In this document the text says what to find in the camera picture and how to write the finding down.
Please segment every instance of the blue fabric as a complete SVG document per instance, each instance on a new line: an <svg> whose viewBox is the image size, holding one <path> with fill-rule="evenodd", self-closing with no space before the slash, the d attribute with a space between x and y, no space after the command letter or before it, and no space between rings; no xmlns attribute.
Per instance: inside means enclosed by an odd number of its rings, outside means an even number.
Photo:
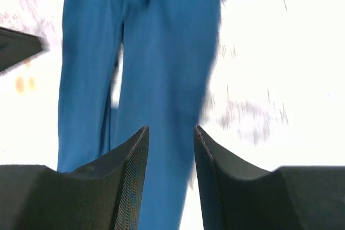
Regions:
<svg viewBox="0 0 345 230"><path fill-rule="evenodd" d="M58 170L73 171L149 125L139 230L178 229L219 17L219 0L65 0ZM110 85L121 42L116 111Z"/></svg>

